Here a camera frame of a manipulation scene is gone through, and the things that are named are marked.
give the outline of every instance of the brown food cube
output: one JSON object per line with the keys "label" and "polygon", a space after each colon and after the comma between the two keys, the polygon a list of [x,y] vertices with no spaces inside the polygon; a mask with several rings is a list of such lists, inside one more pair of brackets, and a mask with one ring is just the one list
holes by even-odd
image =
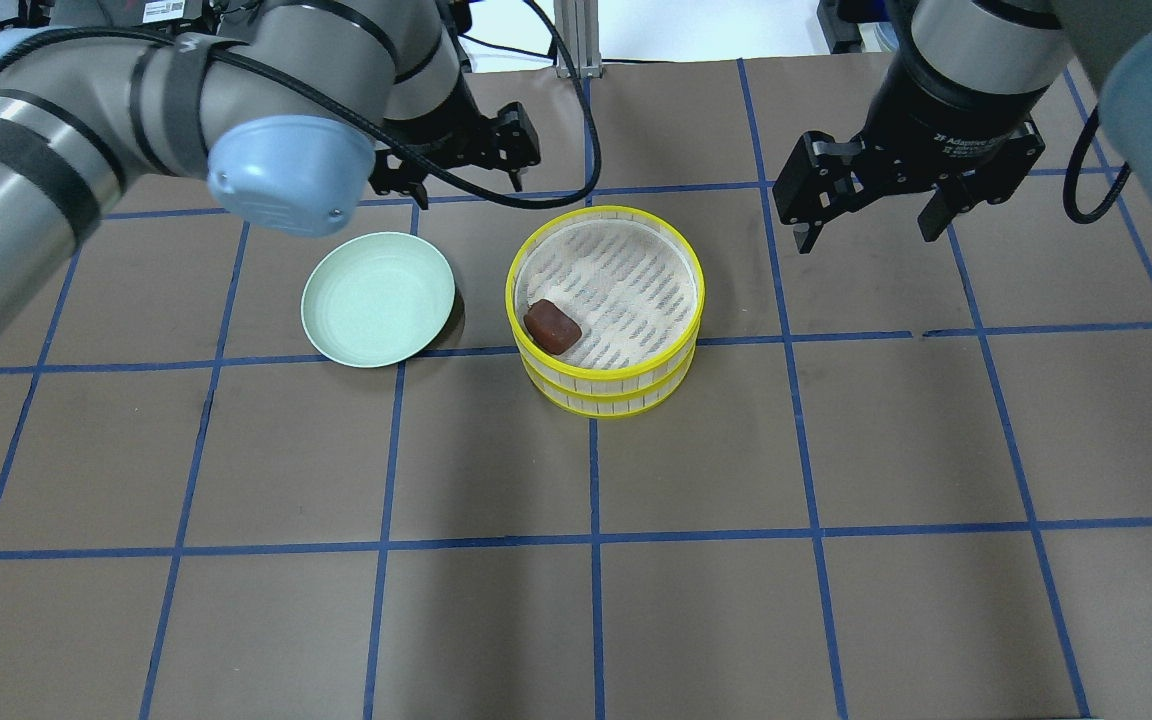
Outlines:
{"label": "brown food cube", "polygon": [[562,355],[579,340],[579,325],[568,318],[553,302],[540,300],[522,316],[531,340],[550,355]]}

